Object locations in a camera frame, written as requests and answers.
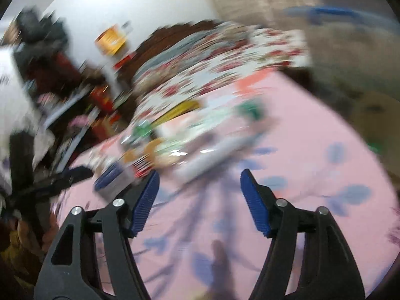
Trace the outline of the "red yellow wall calendar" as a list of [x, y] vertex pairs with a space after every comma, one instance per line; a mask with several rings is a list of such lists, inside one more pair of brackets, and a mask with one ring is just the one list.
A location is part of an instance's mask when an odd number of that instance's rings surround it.
[[130, 46], [126, 34], [117, 26], [111, 26], [94, 41], [100, 53], [106, 56], [115, 70], [119, 70], [130, 59]]

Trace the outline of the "clear plastic floral bottle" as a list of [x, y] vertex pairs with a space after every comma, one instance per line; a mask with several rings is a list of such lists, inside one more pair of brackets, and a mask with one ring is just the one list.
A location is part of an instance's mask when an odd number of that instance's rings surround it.
[[161, 138], [156, 149], [191, 153], [211, 143], [218, 134], [236, 133], [245, 126], [244, 117], [229, 107], [194, 110], [156, 128]]

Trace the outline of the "dark wooden headboard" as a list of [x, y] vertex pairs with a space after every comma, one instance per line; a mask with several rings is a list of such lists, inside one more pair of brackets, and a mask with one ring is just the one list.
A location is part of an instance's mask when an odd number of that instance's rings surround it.
[[197, 23], [187, 22], [164, 26], [156, 29], [147, 40], [143, 41], [134, 51], [133, 58], [125, 61], [116, 72], [119, 83], [131, 85], [138, 69], [151, 58], [175, 45], [185, 37], [200, 31], [216, 28], [218, 20], [202, 20]]

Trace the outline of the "cluttered shelf unit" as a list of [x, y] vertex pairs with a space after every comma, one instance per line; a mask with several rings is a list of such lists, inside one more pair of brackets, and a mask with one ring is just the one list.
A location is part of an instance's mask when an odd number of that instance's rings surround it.
[[32, 152], [28, 166], [53, 169], [72, 126], [88, 122], [93, 108], [115, 113], [101, 68], [76, 67], [67, 55], [69, 38], [61, 20], [23, 9], [1, 38], [1, 187], [16, 186], [12, 168]]

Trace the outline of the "white red floral bedsheet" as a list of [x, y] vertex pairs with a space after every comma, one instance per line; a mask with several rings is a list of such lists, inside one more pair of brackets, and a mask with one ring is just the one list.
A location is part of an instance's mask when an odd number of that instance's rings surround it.
[[138, 106], [131, 121], [153, 121], [185, 100], [262, 69], [307, 69], [311, 64], [302, 30], [224, 22], [190, 34], [140, 67], [134, 76]]

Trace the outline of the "pink floral blanket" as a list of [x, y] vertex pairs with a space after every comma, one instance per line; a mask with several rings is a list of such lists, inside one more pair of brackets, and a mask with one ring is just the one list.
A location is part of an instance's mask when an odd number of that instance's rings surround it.
[[397, 222], [397, 195], [378, 159], [338, 114], [280, 72], [256, 72], [205, 99], [230, 106], [244, 96], [264, 99], [266, 133], [188, 185], [173, 173], [161, 176], [144, 230], [131, 241], [150, 296], [250, 296], [271, 242], [256, 229], [241, 192], [244, 169], [296, 207], [327, 207], [365, 291], [372, 292], [399, 254], [389, 238]]

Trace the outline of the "crushed green soda can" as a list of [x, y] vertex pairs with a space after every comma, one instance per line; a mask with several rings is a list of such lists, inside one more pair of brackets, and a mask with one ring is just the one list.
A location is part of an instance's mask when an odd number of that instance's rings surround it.
[[142, 120], [128, 129], [128, 134], [121, 140], [121, 143], [125, 145], [142, 144], [151, 142], [156, 138], [151, 123], [148, 120]]

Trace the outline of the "yellow spice box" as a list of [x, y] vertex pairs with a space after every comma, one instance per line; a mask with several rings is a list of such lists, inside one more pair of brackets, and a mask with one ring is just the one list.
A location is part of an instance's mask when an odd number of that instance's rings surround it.
[[174, 106], [172, 109], [167, 111], [165, 114], [156, 118], [152, 123], [152, 127], [157, 127], [163, 123], [166, 123], [176, 117], [195, 111], [201, 108], [201, 103], [196, 99], [187, 99], [182, 101], [180, 104]]

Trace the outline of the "blue white milk carton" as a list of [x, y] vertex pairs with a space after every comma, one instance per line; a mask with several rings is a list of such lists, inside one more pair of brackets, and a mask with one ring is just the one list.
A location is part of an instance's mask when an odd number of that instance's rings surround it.
[[116, 161], [95, 180], [93, 191], [109, 203], [135, 180], [134, 170], [130, 164]]

